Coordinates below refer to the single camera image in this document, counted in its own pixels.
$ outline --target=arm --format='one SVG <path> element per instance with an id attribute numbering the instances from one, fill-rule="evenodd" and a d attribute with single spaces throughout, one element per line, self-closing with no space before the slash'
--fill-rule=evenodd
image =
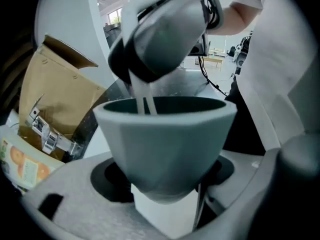
<path id="1" fill-rule="evenodd" d="M 209 35 L 231 36 L 243 31 L 262 10 L 261 0 L 233 0 L 231 5 L 223 10 L 222 27 L 208 30 Z"/>
<path id="2" fill-rule="evenodd" d="M 209 35 L 232 36 L 242 32 L 254 20 L 261 10 L 255 7 L 233 2 L 223 9 L 223 25 L 219 29 L 208 30 Z"/>

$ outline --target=black cable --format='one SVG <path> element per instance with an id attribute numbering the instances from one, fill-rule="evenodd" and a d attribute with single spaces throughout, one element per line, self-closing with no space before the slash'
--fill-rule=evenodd
<path id="1" fill-rule="evenodd" d="M 218 83 L 218 82 L 228 81 L 228 80 L 230 80 L 234 75 L 235 75 L 235 74 L 232 73 L 231 76 L 230 76 L 228 79 L 218 80 L 218 81 L 215 81 L 215 82 Z"/>
<path id="2" fill-rule="evenodd" d="M 209 10 L 209 13 L 212 14 L 213 11 L 211 10 L 211 6 L 209 6 L 209 0 L 206 0 L 206 6 L 207 6 L 207 8 Z"/>
<path id="3" fill-rule="evenodd" d="M 214 22 L 215 17 L 216 17 L 216 12 L 215 12 L 215 10 L 212 9 L 211 6 L 209 6 L 209 0 L 207 0 L 207 6 L 208 6 L 210 14 L 212 14 L 212 18 L 211 18 L 210 22 L 208 23 L 208 26 L 209 26 Z"/>
<path id="4" fill-rule="evenodd" d="M 206 71 L 206 68 L 205 68 L 205 60 L 204 60 L 204 57 L 198 57 L 198 60 L 199 60 L 199 66 L 200 66 L 200 69 L 201 69 L 201 72 L 203 74 L 203 76 L 205 77 L 206 81 L 208 82 L 208 84 L 211 84 L 215 89 L 217 89 L 220 93 L 222 93 L 224 96 L 227 96 L 227 93 L 226 92 L 223 92 L 220 88 L 219 88 L 219 85 L 216 85 L 214 84 L 213 82 L 210 81 L 210 79 L 208 78 L 208 73 Z"/>

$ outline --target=white wall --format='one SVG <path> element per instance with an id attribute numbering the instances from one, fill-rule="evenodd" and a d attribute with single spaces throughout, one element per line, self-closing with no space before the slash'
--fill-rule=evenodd
<path id="1" fill-rule="evenodd" d="M 106 13 L 106 14 L 103 14 L 103 15 L 100 16 L 100 18 L 101 18 L 101 23 L 102 23 L 102 26 L 103 26 L 103 27 L 104 27 L 106 24 L 110 25 L 110 20 L 109 20 L 108 14 L 109 14 L 109 13 Z"/>
<path id="2" fill-rule="evenodd" d="M 80 71 L 89 79 L 108 88 L 115 78 L 107 63 L 110 52 L 97 6 L 97 0 L 40 0 L 35 20 L 38 44 L 45 34 L 74 47 L 99 65 Z"/>
<path id="3" fill-rule="evenodd" d="M 225 35 L 209 35 L 208 40 L 210 42 L 210 49 L 219 49 L 224 51 L 226 46 Z"/>

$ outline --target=table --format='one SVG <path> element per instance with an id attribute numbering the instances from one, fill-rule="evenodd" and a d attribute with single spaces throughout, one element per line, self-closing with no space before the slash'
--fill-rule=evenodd
<path id="1" fill-rule="evenodd" d="M 216 66 L 218 66 L 218 64 L 220 64 L 220 70 L 222 68 L 222 62 L 224 61 L 223 59 L 221 58 L 210 58 L 210 57 L 203 57 L 203 60 L 205 62 L 216 62 Z"/>

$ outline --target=white liquid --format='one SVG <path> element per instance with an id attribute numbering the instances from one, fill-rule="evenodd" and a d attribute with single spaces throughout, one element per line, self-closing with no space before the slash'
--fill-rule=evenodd
<path id="1" fill-rule="evenodd" d="M 157 110 L 156 110 L 154 98 L 152 97 L 150 84 L 136 77 L 136 75 L 133 74 L 130 70 L 129 70 L 129 75 L 132 83 L 132 89 L 136 99 L 138 114 L 139 115 L 145 114 L 145 106 L 144 106 L 144 98 L 145 98 L 150 114 L 152 116 L 156 116 Z"/>

